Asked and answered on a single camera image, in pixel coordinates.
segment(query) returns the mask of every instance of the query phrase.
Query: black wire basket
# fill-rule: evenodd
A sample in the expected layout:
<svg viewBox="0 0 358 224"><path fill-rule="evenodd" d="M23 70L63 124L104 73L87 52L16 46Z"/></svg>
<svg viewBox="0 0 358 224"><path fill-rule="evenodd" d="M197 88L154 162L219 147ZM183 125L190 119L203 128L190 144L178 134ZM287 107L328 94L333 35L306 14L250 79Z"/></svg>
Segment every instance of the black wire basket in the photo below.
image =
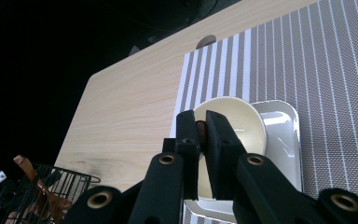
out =
<svg viewBox="0 0 358 224"><path fill-rule="evenodd" d="M9 179L0 183L0 223L62 223L68 208L90 184L101 182L96 176L59 167L39 163L33 167L38 177L32 183L26 176L17 184ZM48 193L39 187L40 180Z"/></svg>

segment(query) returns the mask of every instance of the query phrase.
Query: metal tray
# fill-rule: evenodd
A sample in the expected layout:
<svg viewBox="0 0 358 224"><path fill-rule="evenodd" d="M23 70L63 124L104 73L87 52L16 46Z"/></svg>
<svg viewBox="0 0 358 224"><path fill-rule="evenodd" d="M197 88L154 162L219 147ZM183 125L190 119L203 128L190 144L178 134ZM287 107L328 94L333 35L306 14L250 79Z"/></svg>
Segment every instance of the metal tray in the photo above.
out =
<svg viewBox="0 0 358 224"><path fill-rule="evenodd" d="M296 110L284 101L253 103L266 126L266 157L270 158L293 186L302 191L300 130ZM236 223L232 201L185 200L187 208L199 217Z"/></svg>

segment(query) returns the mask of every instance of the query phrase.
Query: light wood surface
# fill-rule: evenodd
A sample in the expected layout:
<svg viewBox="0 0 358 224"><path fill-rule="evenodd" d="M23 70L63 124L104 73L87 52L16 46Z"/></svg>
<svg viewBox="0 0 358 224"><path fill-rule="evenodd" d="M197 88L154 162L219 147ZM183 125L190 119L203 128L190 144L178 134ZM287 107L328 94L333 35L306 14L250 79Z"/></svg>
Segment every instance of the light wood surface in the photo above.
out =
<svg viewBox="0 0 358 224"><path fill-rule="evenodd" d="M93 75L55 166L125 190L145 178L169 137L184 56L316 0L243 0Z"/></svg>

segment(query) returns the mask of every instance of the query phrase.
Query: cream bowl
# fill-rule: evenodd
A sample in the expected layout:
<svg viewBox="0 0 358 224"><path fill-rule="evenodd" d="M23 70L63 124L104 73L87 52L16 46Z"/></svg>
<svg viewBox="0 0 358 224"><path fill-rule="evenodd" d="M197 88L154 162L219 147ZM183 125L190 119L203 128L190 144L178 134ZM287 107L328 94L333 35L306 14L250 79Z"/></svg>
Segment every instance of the cream bowl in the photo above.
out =
<svg viewBox="0 0 358 224"><path fill-rule="evenodd" d="M196 121L205 120L207 110L226 116L248 153L265 155L267 144L266 128L261 116L252 105L236 97L213 98L194 108ZM202 200L212 200L206 162L202 155L199 168L199 197Z"/></svg>

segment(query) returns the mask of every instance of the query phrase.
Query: gray striped placemat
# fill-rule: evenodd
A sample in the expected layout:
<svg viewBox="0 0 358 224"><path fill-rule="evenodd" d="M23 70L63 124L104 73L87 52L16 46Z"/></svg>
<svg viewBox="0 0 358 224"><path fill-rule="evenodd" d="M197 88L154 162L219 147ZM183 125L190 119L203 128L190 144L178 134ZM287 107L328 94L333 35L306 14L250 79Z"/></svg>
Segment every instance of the gray striped placemat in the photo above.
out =
<svg viewBox="0 0 358 224"><path fill-rule="evenodd" d="M171 137L178 113L225 95L292 105L304 192L358 194L358 0L322 0L186 54Z"/></svg>

